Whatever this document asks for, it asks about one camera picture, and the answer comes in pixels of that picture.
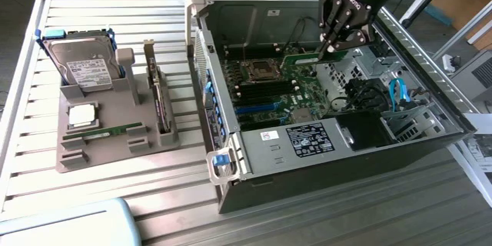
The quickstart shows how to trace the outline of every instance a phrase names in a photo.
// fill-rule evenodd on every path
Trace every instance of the warning label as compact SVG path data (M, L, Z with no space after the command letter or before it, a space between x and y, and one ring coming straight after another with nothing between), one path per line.
M67 66L81 88L111 84L111 76L104 59L67 62Z
M287 128L297 157L307 157L335 150L321 123Z

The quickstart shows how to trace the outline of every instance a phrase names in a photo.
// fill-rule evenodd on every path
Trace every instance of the slotted metal surface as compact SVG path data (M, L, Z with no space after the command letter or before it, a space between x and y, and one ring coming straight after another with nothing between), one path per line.
M80 171L55 171L59 75L35 48L1 174L1 220L123 197L144 245L489 245L492 211L447 150L409 167L217 214L189 68L183 0L45 0L40 28L111 24L119 47L153 39L183 147Z
M205 87L207 82L207 59L205 59L205 50L203 49L203 42L200 36L195 38L195 66L199 73L199 80L201 83L201 88Z
M492 86L492 59L484 62L472 72L485 88Z
M455 103L460 112L463 113L479 112L471 101L463 95L463 92L455 86L448 76L431 59L428 53L424 51L419 43L409 35L405 28L403 28L403 26L399 24L399 21L393 17L392 13L385 8L381 8L377 16L381 19L385 26L388 27L388 29L391 30L391 32L393 33L396 39L400 41L401 45L408 50L409 54L413 56L415 60L419 62L428 76L436 82L439 88L443 90L449 100Z

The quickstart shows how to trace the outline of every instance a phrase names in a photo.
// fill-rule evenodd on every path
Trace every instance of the gray floor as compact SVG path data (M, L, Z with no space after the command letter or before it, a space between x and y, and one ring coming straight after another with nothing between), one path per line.
M401 16L412 1L403 1L396 11L397 17ZM397 2L399 0L389 0L387 7L392 10ZM33 0L0 0L0 90L3 91L8 91L16 69L32 3ZM431 54L436 52L452 35L456 34L453 27L445 26L425 13L415 20L409 31ZM465 40L461 40L449 51L449 54L461 56L463 61L469 60L475 53L475 47L468 45ZM5 99L7 94L0 93L0 104L4 104Z

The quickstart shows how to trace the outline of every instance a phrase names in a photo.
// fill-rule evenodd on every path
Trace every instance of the blue latch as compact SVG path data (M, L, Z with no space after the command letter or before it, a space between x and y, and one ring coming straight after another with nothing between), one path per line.
M41 45L41 30L36 29L33 31L33 35L36 37L36 43L39 43L40 44L39 46L41 46L41 48L43 48L43 45Z
M205 84L204 91L209 92L211 88L212 88L212 82L208 81L207 84Z
M397 101L395 99L395 86L396 84L400 85L400 99L405 100L407 102L411 102L411 98L408 96L408 91L407 91L407 85L405 85L405 81L403 81L401 78L395 78L389 81L389 99L391 99L391 103L393 105L393 112L397 111Z
M216 155L212 158L213 166L228 165L231 163L228 155Z
M65 35L67 34L63 29L47 30L44 34L44 38L47 40L64 39Z

